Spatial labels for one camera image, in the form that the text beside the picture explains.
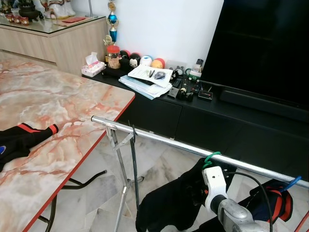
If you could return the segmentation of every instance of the trophy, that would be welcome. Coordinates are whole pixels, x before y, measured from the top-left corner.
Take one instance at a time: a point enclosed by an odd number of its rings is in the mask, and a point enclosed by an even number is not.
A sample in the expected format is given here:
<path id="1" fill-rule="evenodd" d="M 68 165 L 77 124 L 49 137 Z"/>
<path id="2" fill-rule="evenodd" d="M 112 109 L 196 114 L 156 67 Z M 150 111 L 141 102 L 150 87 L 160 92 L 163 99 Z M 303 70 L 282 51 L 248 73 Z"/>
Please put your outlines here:
<path id="1" fill-rule="evenodd" d="M 111 13 L 106 19 L 108 25 L 110 28 L 110 35 L 113 42 L 116 42 L 117 40 L 117 26 L 119 24 L 119 20 L 117 19 L 117 16 L 115 15 L 116 6 L 113 0 L 110 0 L 108 3 L 108 8 L 110 9 Z"/>

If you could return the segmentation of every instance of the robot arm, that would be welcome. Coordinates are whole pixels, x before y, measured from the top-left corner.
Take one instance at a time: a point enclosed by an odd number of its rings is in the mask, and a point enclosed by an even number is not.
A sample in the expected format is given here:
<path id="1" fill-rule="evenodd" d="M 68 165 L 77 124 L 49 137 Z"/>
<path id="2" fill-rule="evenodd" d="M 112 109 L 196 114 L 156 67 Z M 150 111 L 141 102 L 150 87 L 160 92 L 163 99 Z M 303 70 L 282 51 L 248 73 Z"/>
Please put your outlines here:
<path id="1" fill-rule="evenodd" d="M 209 188 L 205 201 L 206 210 L 218 215 L 226 232 L 266 232 L 253 220 L 248 209 L 228 198 L 220 167 L 206 168 L 203 171 L 203 177 Z"/>

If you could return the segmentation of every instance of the marble table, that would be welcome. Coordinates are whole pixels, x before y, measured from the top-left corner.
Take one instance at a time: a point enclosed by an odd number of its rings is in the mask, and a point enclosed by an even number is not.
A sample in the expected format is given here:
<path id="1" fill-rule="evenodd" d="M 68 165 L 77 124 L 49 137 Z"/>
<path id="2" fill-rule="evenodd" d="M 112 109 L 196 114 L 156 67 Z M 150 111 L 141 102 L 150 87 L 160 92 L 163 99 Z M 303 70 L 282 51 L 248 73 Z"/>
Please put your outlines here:
<path id="1" fill-rule="evenodd" d="M 0 173 L 0 232 L 27 231 L 105 135 L 91 116 L 116 120 L 133 99 L 131 91 L 33 63 L 0 62 L 0 131 L 59 127 Z"/>

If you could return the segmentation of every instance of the black cable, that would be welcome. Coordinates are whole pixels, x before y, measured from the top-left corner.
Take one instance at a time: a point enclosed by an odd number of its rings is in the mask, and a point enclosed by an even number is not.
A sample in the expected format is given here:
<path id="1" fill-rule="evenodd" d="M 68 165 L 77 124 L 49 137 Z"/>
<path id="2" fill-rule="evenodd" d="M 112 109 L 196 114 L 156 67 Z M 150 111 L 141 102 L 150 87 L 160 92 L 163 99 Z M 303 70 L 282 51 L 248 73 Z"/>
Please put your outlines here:
<path id="1" fill-rule="evenodd" d="M 265 189 L 264 189 L 263 186 L 261 185 L 261 183 L 260 183 L 257 179 L 255 179 L 253 176 L 250 176 L 250 175 L 245 174 L 245 173 L 227 172 L 227 174 L 238 174 L 238 175 L 243 175 L 243 176 L 249 177 L 249 178 L 251 178 L 252 180 L 254 180 L 254 181 L 259 185 L 259 187 L 260 187 L 260 188 L 262 189 L 262 191 L 263 191 L 264 198 L 265 198 L 265 201 L 266 201 L 266 204 L 267 204 L 267 207 L 268 207 L 268 213 L 269 213 L 269 231 L 272 232 L 273 221 L 272 221 L 272 213 L 271 213 L 269 198 L 268 198 L 268 196 L 267 196 L 267 194 L 266 194 Z"/>

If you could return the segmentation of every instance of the blue logo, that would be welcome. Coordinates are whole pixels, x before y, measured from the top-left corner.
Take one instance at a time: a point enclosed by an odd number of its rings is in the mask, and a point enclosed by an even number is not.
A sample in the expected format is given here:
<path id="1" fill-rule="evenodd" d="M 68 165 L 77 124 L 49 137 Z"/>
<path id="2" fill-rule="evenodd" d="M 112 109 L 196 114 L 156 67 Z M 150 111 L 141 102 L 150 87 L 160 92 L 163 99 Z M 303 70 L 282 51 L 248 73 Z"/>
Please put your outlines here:
<path id="1" fill-rule="evenodd" d="M 4 153 L 6 146 L 0 146 L 0 155 Z"/>

